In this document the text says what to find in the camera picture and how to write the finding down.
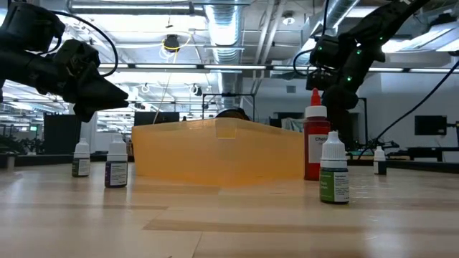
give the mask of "red dropper bottle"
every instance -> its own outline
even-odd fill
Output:
[[[306,108],[304,121],[304,179],[319,180],[321,169],[322,144],[330,132],[330,122],[327,121],[327,108],[321,104],[321,96],[316,88],[313,89],[311,106]]]

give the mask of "ceiling duct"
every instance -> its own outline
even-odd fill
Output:
[[[233,5],[207,5],[204,7],[209,19],[209,35],[212,45],[222,47],[213,49],[214,61],[219,65],[240,63],[240,50],[233,49],[240,43],[242,23],[242,7]],[[241,93],[242,74],[220,72],[218,74],[219,91],[221,93]],[[225,109],[239,106],[240,99],[223,97]]]
[[[360,2],[360,0],[330,0],[327,11],[327,34],[335,35],[338,31],[338,25],[346,18],[351,10]],[[303,42],[304,45],[295,54],[297,55],[301,51],[309,50],[313,45],[311,41],[311,35],[317,30],[319,25],[323,24],[323,12],[316,14],[315,16],[309,17],[303,27]],[[302,54],[296,61],[297,65],[307,65],[309,63],[309,53]],[[293,58],[283,61],[285,65],[292,65]],[[293,78],[291,72],[283,75],[274,75],[272,77],[278,78]]]
[[[148,4],[146,2],[79,1],[68,0],[67,8],[72,14],[130,14],[130,15],[190,15],[205,16],[202,6],[188,4]]]

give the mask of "black cable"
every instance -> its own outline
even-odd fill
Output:
[[[322,30],[322,36],[325,34],[325,30],[326,30],[326,24],[327,24],[327,12],[328,12],[328,3],[330,2],[330,0],[326,0],[325,1],[325,7],[323,9],[323,30]],[[299,52],[295,58],[293,59],[293,71],[295,71],[298,75],[301,75],[301,76],[308,76],[308,74],[305,74],[305,73],[302,73],[300,71],[298,71],[296,69],[296,60],[303,54],[306,54],[306,53],[309,53],[313,51],[312,49],[310,50],[305,50],[305,51],[302,51],[302,52]]]
[[[323,9],[322,36],[325,35],[325,31],[327,30],[328,3],[330,3],[330,0],[325,0],[325,8]]]
[[[105,34],[103,31],[101,31],[99,28],[97,28],[96,26],[94,26],[93,24],[91,24],[90,22],[78,17],[78,16],[75,16],[73,14],[68,14],[68,13],[65,13],[63,11],[51,11],[53,14],[57,14],[57,15],[62,15],[62,16],[66,16],[66,17],[70,17],[70,18],[73,18],[73,19],[76,19],[86,25],[88,25],[89,27],[93,28],[95,31],[99,32],[100,35],[102,35],[102,37],[104,37],[104,39],[106,39],[108,41],[108,44],[110,44],[110,46],[112,47],[113,49],[113,54],[115,55],[115,66],[113,67],[113,69],[111,71],[109,71],[108,73],[104,74],[104,75],[101,75],[102,77],[107,77],[107,76],[110,76],[112,75],[118,68],[118,52],[116,51],[116,47],[115,47],[115,44],[112,42],[112,40],[107,36],[107,34]]]
[[[302,72],[300,72],[300,71],[298,71],[298,70],[296,69],[296,60],[297,60],[301,55],[306,54],[306,53],[309,53],[309,52],[311,52],[311,51],[313,51],[313,50],[312,50],[312,49],[308,49],[308,50],[299,52],[299,53],[295,56],[295,58],[293,59],[293,71],[295,71],[297,74],[299,74],[299,75],[301,75],[301,76],[308,76],[308,74],[302,73]]]
[[[456,70],[456,68],[459,67],[459,61],[456,62],[456,64],[454,64],[453,68],[451,68],[451,70],[444,76],[443,79],[441,79],[441,81],[437,84],[437,86],[435,86],[430,92],[429,94],[427,94],[427,96],[425,96],[419,103],[416,104],[416,106],[414,106],[410,111],[406,112],[404,115],[402,115],[401,117],[399,117],[397,120],[395,120],[392,124],[390,124],[386,129],[384,129],[375,139],[374,139],[374,142],[377,143],[377,141],[390,129],[392,128],[394,125],[396,125],[398,122],[400,122],[403,118],[407,117],[409,114],[413,113],[418,107],[420,107],[422,104],[424,104],[424,102],[429,99],[430,96],[432,96],[432,94],[434,94],[438,88],[446,81],[447,78],[449,78],[449,76],[454,72],[454,70]],[[357,159],[360,159],[362,157],[362,155],[365,153],[365,151],[367,151],[368,149],[370,149],[372,146],[367,146],[365,147],[365,149],[360,153],[359,157]]]

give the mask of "wooden table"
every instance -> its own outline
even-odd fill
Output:
[[[459,175],[350,168],[351,203],[317,182],[219,188],[70,165],[0,172],[0,257],[459,257]]]

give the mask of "metal frame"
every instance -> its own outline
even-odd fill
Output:
[[[237,94],[237,93],[203,93],[202,94],[202,120],[204,119],[204,105],[206,96],[222,96],[222,97],[252,97],[252,119],[255,121],[255,94]]]
[[[99,70],[109,71],[114,67],[114,64],[101,64]],[[316,67],[297,66],[298,71],[316,70]],[[221,71],[280,71],[293,72],[293,66],[288,65],[270,65],[270,64],[119,64],[118,72],[192,72],[192,73],[209,73]],[[370,67],[369,72],[380,73],[422,73],[422,74],[446,74],[450,68],[414,68],[414,67]],[[454,74],[459,74],[459,69],[456,69]]]

